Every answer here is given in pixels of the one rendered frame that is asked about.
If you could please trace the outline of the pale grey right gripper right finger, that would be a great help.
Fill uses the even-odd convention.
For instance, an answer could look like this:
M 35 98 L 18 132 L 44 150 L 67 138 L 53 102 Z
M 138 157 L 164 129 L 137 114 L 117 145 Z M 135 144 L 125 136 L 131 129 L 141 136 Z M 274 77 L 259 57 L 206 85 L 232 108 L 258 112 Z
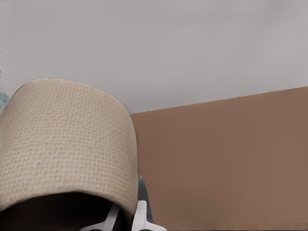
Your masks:
M 147 203 L 138 201 L 131 231 L 167 231 L 166 228 L 147 221 Z

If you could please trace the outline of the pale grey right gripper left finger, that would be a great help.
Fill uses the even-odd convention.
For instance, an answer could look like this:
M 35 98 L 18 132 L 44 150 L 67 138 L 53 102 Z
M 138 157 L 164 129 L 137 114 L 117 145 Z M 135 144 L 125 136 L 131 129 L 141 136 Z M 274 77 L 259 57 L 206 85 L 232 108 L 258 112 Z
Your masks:
M 81 231 L 112 231 L 119 212 L 117 205 L 112 205 L 105 221 L 81 229 Z

